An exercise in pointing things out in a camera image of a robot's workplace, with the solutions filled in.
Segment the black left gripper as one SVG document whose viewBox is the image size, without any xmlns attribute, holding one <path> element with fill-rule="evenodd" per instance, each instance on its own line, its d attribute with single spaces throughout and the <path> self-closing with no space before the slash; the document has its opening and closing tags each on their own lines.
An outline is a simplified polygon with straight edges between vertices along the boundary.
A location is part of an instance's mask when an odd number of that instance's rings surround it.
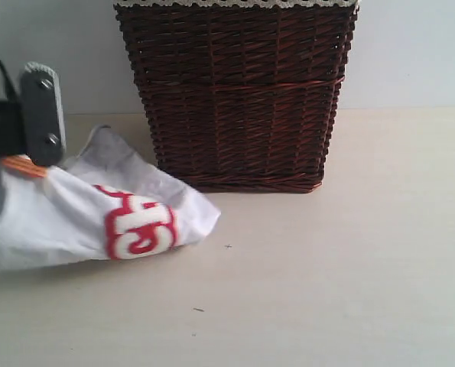
<svg viewBox="0 0 455 367">
<path fill-rule="evenodd" d="M 0 158 L 25 154 L 24 124 L 18 102 L 0 100 Z"/>
</svg>

